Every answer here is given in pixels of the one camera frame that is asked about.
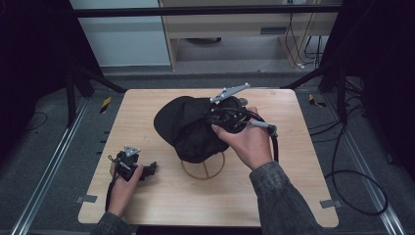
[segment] metal bracket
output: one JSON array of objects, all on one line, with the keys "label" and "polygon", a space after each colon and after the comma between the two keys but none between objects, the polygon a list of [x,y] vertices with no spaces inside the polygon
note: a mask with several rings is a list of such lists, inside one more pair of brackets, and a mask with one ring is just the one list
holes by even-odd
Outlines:
[{"label": "metal bracket", "polygon": [[93,195],[85,195],[85,196],[77,196],[75,202],[82,204],[83,202],[87,203],[95,203],[97,201],[98,196]]},{"label": "metal bracket", "polygon": [[232,95],[235,95],[236,93],[243,91],[247,88],[250,88],[251,86],[248,83],[245,83],[245,85],[231,87],[231,88],[223,88],[223,91],[219,93],[216,97],[210,98],[211,103],[215,103],[217,101],[222,101],[226,98],[231,97]]},{"label": "metal bracket", "polygon": [[322,209],[326,208],[341,208],[343,206],[341,201],[333,201],[332,199],[320,201]]}]

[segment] wooden table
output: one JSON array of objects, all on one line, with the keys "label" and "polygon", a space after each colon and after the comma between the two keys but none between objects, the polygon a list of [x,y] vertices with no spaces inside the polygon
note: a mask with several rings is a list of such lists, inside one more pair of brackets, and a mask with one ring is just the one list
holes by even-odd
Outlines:
[{"label": "wooden table", "polygon": [[[158,163],[156,175],[140,182],[125,213],[130,224],[258,227],[256,195],[250,170],[229,148],[224,152],[224,169],[214,178],[200,180],[182,168],[173,147],[155,131],[154,116],[179,96],[214,97],[220,89],[128,90],[88,189],[98,196],[95,203],[83,203],[78,219],[97,223],[104,213],[111,176],[108,155],[116,156],[124,145],[141,149],[139,164]],[[236,95],[256,106],[265,121],[277,125],[280,164],[308,202],[323,227],[338,225],[335,209],[322,209],[320,201],[331,199],[317,161],[297,96],[293,90],[248,89]],[[212,156],[209,170],[218,169],[222,156]],[[202,164],[186,164],[193,173],[203,174]]]}]

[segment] aluminum frame rail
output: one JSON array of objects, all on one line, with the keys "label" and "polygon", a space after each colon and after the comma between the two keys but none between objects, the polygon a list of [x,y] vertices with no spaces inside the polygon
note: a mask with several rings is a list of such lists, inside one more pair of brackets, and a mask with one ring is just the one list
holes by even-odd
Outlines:
[{"label": "aluminum frame rail", "polygon": [[55,178],[56,173],[58,172],[59,166],[67,152],[69,144],[79,127],[79,124],[85,114],[85,110],[90,98],[81,98],[80,104],[77,110],[77,118],[74,120],[72,126],[68,127],[64,133],[64,136],[61,139],[57,149],[55,150],[54,155],[52,156],[51,161],[45,169],[45,172],[42,175],[42,178],[39,180],[39,183],[36,186],[33,194],[31,195],[30,200],[25,206],[21,216],[18,221],[15,223],[12,228],[11,234],[13,235],[24,235],[27,233],[31,223],[36,217],[37,211],[40,208],[40,205],[43,202],[43,199],[46,196],[46,193],[49,190],[49,187]]},{"label": "aluminum frame rail", "polygon": [[205,6],[205,7],[165,7],[165,8],[125,8],[125,9],[82,9],[72,11],[45,10],[48,15],[76,18],[108,17],[155,17],[189,15],[235,15],[235,14],[289,14],[289,13],[336,13],[358,6],[342,4],[321,5],[252,5],[252,6]]}]

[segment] wire ring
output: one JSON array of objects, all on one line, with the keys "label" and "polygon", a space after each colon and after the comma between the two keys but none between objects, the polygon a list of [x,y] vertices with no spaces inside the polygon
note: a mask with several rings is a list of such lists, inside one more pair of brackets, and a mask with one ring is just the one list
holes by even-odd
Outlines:
[{"label": "wire ring", "polygon": [[222,170],[223,170],[223,168],[225,167],[225,154],[223,153],[223,152],[221,152],[221,154],[222,154],[222,159],[223,159],[223,162],[222,162],[222,166],[220,167],[220,169],[219,169],[219,171],[217,172],[217,173],[215,173],[215,174],[213,174],[213,175],[208,175],[208,169],[207,169],[207,166],[206,166],[206,164],[205,164],[205,162],[204,162],[204,168],[205,168],[205,172],[206,172],[206,174],[207,174],[207,177],[200,177],[200,176],[196,176],[196,175],[193,175],[193,174],[191,174],[187,169],[186,169],[186,167],[184,166],[184,162],[183,162],[183,160],[181,161],[181,166],[182,166],[182,168],[183,168],[183,170],[190,176],[190,177],[192,177],[192,178],[195,178],[195,179],[199,179],[199,180],[207,180],[207,179],[212,179],[212,178],[214,178],[216,175],[218,175]]}]

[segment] gray floor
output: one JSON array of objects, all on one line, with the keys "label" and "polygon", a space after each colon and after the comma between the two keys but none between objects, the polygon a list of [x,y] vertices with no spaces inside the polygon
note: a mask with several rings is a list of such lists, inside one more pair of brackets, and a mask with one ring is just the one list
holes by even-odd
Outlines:
[{"label": "gray floor", "polygon": [[[276,38],[222,38],[219,43],[209,40],[182,40],[175,71],[148,71],[140,75],[109,75],[108,79],[125,88],[222,88],[249,82],[253,87],[280,87],[297,80],[314,69],[310,64],[304,69],[291,68],[285,60],[281,45]],[[301,110],[307,126],[313,127],[336,119],[330,107],[322,108],[308,102],[313,94],[317,102],[330,104],[335,92],[325,95],[316,90],[318,79],[308,82],[297,91]],[[77,221],[80,204],[77,196],[86,194],[89,182],[111,130],[122,94],[116,94],[93,82],[96,93],[88,99],[84,118],[73,136],[50,188],[30,226],[32,234],[60,234],[90,231],[93,225]],[[99,114],[103,100],[112,97],[104,115]],[[349,102],[349,109],[359,105],[358,100]],[[37,112],[21,140],[11,153],[11,162],[2,170],[0,178],[0,231],[8,234],[30,199],[45,168],[64,135],[67,124],[66,91],[59,90],[45,96],[37,103]],[[415,234],[415,187],[414,182],[397,162],[389,164],[383,143],[375,134],[364,110],[349,116],[347,130],[359,148],[376,180],[387,192],[393,214],[407,234]],[[336,138],[339,128],[312,136],[314,148],[324,174],[331,170],[336,141],[318,142]],[[344,136],[336,155],[336,169],[357,169],[354,152]],[[358,176],[338,175],[338,186],[355,206],[370,212],[376,208],[367,186]],[[331,180],[328,187],[335,201],[340,200]],[[384,216],[368,216],[343,205],[337,209],[340,224],[329,230],[331,234],[405,234],[390,232]]]}]

